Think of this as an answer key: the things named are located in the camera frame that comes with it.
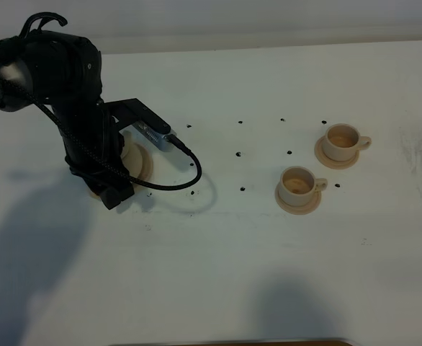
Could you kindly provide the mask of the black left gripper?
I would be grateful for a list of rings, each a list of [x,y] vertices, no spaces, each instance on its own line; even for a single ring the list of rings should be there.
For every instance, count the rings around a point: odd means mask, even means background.
[[[107,209],[117,207],[135,194],[132,182],[95,162],[73,141],[65,139],[66,163],[81,177]]]

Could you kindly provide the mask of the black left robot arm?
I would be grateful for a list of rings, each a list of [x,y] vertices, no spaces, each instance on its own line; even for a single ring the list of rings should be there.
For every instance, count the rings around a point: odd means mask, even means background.
[[[42,110],[58,126],[71,173],[112,209],[134,187],[121,159],[124,138],[101,98],[102,54],[85,37],[44,30],[52,21],[68,23],[39,12],[0,40],[0,110]]]

